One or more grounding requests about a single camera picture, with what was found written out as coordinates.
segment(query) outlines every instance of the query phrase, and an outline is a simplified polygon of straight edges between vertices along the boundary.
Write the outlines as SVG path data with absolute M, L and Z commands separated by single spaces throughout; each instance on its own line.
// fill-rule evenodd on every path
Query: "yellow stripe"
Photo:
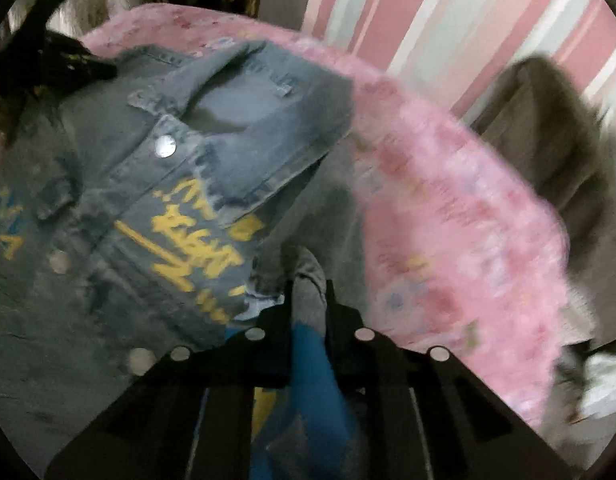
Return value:
M 156 243 L 150 241 L 148 238 L 139 234 L 137 231 L 132 229 L 129 225 L 121 222 L 120 220 L 115 221 L 115 227 L 119 229 L 124 235 L 128 236 L 131 240 L 134 240 L 144 249 L 149 250 L 151 253 L 156 254 L 160 258 L 166 260 L 169 264 L 180 266 L 185 265 L 185 262 L 178 258 L 174 254 L 166 251 L 165 249 L 159 247 Z
M 240 286 L 236 286 L 235 288 L 231 288 L 228 291 L 228 296 L 230 296 L 231 298 L 234 296 L 240 296 L 242 294 L 246 293 L 246 286 L 245 285 L 240 285 Z
M 277 401 L 277 392 L 266 392 L 263 388 L 256 387 L 254 397 L 255 405 L 252 407 L 251 441 L 259 434 L 259 431 L 264 427 L 267 418 L 270 416 L 270 412 Z
M 8 245 L 3 251 L 3 257 L 7 260 L 13 260 L 15 252 L 23 245 L 24 239 L 17 235 L 0 235 L 0 242 Z

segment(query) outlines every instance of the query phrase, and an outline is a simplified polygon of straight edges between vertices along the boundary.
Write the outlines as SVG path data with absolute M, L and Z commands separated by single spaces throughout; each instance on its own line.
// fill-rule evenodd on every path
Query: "denim jacket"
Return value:
M 128 50 L 29 107 L 0 174 L 0 424 L 41 473 L 128 355 L 220 344 L 301 245 L 363 307 L 350 82 L 269 43 Z

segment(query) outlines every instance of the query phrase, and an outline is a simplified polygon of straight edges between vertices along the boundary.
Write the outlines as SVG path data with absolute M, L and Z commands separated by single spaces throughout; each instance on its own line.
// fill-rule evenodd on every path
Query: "gray fabric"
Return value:
M 326 277 L 318 261 L 305 247 L 285 247 L 284 265 L 293 280 L 293 326 L 310 326 L 326 336 Z
M 568 231 L 568 279 L 596 316 L 569 301 L 564 342 L 616 338 L 616 177 L 612 149 L 593 110 L 552 62 L 531 57 L 506 69 L 472 128 L 558 212 Z
M 27 110 L 0 174 L 0 424 L 38 473 L 128 386 L 131 349 L 216 346 L 278 297 L 287 242 L 365 304 L 347 80 L 258 42 L 117 62 Z

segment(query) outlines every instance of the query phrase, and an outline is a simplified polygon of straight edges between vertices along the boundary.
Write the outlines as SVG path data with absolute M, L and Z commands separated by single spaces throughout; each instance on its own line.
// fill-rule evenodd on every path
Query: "white rivet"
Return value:
M 54 251 L 49 257 L 50 268 L 57 274 L 65 274 L 70 269 L 70 258 L 63 251 Z
M 132 375 L 144 375 L 156 362 L 157 358 L 146 348 L 133 348 L 128 354 L 128 369 Z
M 261 341 L 265 337 L 265 330 L 258 326 L 246 330 L 246 339 L 250 341 Z
M 177 143 L 172 136 L 162 135 L 154 143 L 154 152 L 159 158 L 166 158 L 175 153 Z
M 170 359 L 173 361 L 185 361 L 190 357 L 190 350 L 185 346 L 178 346 L 170 352 Z
M 363 342 L 372 341 L 374 339 L 374 330 L 370 328 L 359 328 L 355 330 L 355 337 Z
M 435 346 L 430 350 L 430 357 L 435 361 L 443 362 L 450 359 L 450 352 L 442 346 Z

